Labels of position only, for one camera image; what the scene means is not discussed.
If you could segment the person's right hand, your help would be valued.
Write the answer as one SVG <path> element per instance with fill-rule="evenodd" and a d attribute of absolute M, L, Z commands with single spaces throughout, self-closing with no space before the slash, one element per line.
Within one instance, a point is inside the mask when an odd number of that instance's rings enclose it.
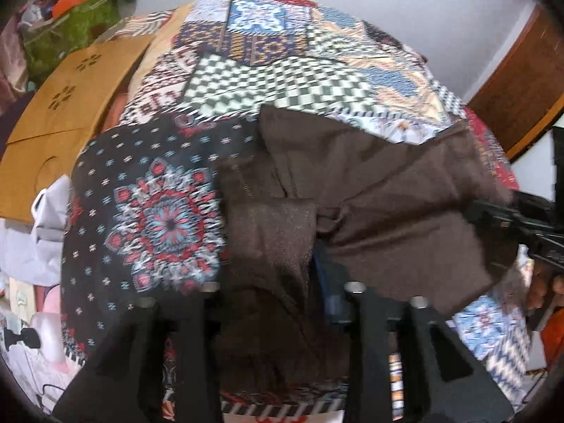
<path fill-rule="evenodd" d="M 548 293 L 549 277 L 552 274 L 550 269 L 546 269 L 546 263 L 535 261 L 533 267 L 533 277 L 526 298 L 527 309 L 537 309 L 543 306 L 544 299 Z M 564 281 L 563 275 L 557 275 L 552 281 L 552 291 L 554 292 L 554 306 L 563 306 Z"/>

